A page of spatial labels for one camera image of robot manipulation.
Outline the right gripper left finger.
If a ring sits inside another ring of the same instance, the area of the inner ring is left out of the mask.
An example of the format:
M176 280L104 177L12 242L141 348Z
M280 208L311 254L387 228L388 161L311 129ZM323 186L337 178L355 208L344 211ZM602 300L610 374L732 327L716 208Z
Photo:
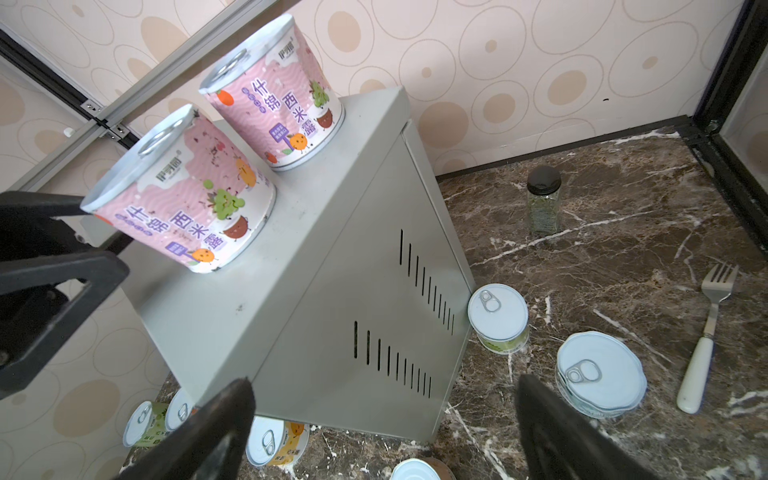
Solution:
M237 478L255 406L251 383L245 378L233 381L117 477Z

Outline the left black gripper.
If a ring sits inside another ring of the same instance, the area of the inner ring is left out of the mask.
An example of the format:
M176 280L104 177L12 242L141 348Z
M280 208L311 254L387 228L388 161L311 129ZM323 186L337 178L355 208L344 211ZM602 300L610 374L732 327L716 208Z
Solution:
M1 396L24 389L128 277L119 254L129 237L98 246L77 240L65 218L81 198L1 195Z

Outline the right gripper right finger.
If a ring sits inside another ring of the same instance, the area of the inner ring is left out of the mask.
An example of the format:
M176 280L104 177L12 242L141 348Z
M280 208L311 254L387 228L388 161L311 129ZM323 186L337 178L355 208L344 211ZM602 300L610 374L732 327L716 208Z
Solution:
M532 479L654 479L536 376L520 376L516 417Z

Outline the orange pink label can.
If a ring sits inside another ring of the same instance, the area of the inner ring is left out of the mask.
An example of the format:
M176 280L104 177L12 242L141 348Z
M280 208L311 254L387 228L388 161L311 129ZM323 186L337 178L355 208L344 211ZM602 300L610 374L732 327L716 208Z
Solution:
M165 416L168 432L177 430L190 416L197 412L195 403L184 388L180 388L171 399Z

